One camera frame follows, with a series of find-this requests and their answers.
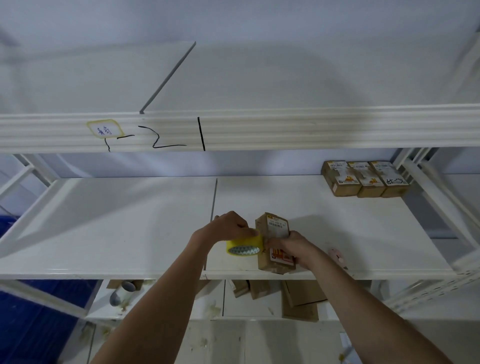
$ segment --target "hand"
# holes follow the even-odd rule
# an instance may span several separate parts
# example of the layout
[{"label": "hand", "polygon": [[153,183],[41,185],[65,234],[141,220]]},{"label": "hand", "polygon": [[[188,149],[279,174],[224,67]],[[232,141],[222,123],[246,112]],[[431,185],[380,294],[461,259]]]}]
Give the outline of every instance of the hand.
[{"label": "hand", "polygon": [[257,230],[250,229],[244,219],[235,211],[230,211],[222,216],[215,216],[212,222],[197,230],[192,236],[213,245],[223,240],[244,239],[256,235]]},{"label": "hand", "polygon": [[309,258],[318,248],[309,242],[297,231],[290,231],[288,238],[270,238],[265,243],[265,249],[282,249],[297,258],[298,263],[305,269],[309,268]]}]

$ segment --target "white cylinder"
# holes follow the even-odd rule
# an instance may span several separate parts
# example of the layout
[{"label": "white cylinder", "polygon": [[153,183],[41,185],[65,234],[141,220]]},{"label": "white cylinder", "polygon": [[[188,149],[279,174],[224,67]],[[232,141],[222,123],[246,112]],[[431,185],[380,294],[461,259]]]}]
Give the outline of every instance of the white cylinder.
[{"label": "white cylinder", "polygon": [[135,285],[132,282],[124,280],[110,296],[110,304],[112,306],[120,306],[130,299],[135,290]]}]

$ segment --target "forearm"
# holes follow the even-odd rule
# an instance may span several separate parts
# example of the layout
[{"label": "forearm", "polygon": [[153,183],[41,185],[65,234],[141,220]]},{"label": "forearm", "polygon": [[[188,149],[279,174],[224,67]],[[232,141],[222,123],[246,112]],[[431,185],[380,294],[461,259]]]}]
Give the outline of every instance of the forearm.
[{"label": "forearm", "polygon": [[309,267],[364,363],[450,363],[323,251],[312,253]]},{"label": "forearm", "polygon": [[210,245],[192,236],[171,267],[113,331],[93,364],[174,363]]}]

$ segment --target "yellow tape roll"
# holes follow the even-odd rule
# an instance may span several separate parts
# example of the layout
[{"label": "yellow tape roll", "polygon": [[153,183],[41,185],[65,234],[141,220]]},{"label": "yellow tape roll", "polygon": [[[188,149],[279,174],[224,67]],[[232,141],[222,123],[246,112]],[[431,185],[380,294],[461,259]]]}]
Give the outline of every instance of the yellow tape roll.
[{"label": "yellow tape roll", "polygon": [[260,234],[251,238],[227,241],[227,253],[234,256],[257,255],[263,248],[264,239]]}]

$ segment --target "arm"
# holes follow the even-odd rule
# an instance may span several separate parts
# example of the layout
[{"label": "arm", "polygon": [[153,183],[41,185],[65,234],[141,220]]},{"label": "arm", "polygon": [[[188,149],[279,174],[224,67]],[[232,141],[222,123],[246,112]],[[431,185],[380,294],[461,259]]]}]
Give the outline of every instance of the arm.
[{"label": "arm", "polygon": [[283,249],[312,271],[363,363],[451,364],[427,338],[298,232],[270,239],[265,247]]},{"label": "arm", "polygon": [[233,211],[216,216],[193,233],[183,252],[112,332],[91,363],[173,364],[208,252],[216,242],[256,234]]}]

